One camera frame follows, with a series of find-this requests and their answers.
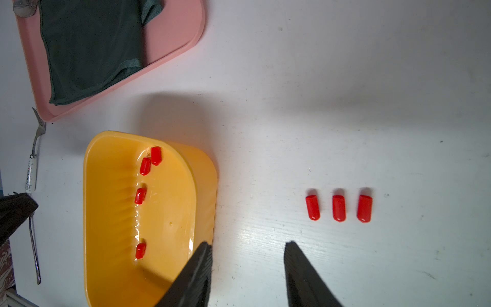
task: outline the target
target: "patterned fabric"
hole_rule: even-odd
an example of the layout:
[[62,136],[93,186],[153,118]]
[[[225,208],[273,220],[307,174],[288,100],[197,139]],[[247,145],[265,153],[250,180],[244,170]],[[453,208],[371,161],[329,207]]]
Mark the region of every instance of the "patterned fabric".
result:
[[12,252],[10,251],[10,242],[7,240],[0,247],[0,305],[4,303],[6,290],[13,285],[15,285],[15,280]]

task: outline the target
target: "black object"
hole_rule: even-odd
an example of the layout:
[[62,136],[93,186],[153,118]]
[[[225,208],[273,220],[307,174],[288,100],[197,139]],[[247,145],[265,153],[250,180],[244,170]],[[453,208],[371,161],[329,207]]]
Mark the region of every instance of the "black object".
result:
[[37,209],[27,193],[0,198],[0,246]]
[[290,307],[342,307],[294,241],[286,243],[283,260]]
[[142,26],[161,11],[161,0],[40,1],[51,77],[49,102],[70,104],[140,70]]
[[155,307],[206,307],[212,282],[212,246],[201,242]]

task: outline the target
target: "metal fork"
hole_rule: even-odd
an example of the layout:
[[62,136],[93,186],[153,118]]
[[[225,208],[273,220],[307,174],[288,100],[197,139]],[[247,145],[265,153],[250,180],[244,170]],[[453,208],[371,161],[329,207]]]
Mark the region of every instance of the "metal fork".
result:
[[[32,143],[32,153],[29,156],[29,164],[27,167],[27,179],[26,179],[26,192],[31,193],[36,190],[36,176],[37,176],[37,155],[36,155],[36,141],[37,138],[46,132],[46,122],[43,121],[37,111],[32,108],[34,114],[36,115],[39,126],[36,130],[36,136],[34,137],[34,142]],[[32,253],[34,254],[34,265],[36,266],[36,280],[37,284],[41,283],[41,273],[39,272],[39,262],[37,259],[37,248],[36,242],[34,240],[34,213],[29,216],[29,233],[31,236]]]

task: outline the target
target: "white fork handle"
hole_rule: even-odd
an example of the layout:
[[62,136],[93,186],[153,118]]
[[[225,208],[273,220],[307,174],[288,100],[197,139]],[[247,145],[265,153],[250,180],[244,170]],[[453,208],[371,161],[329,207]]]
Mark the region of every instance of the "white fork handle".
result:
[[36,190],[36,176],[37,176],[37,155],[31,155],[29,157],[29,164],[27,167],[26,178],[26,192],[32,193]]

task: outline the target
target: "pink tray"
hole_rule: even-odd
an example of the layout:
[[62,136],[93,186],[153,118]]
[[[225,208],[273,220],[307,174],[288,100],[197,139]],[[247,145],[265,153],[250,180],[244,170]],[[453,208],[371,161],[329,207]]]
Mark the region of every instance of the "pink tray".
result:
[[196,45],[205,28],[203,1],[165,0],[162,13],[143,28],[147,61],[145,68],[94,96],[66,106],[48,103],[51,98],[51,82],[46,49],[40,33],[39,10],[29,18],[17,17],[39,116],[46,122],[57,121],[189,50]]

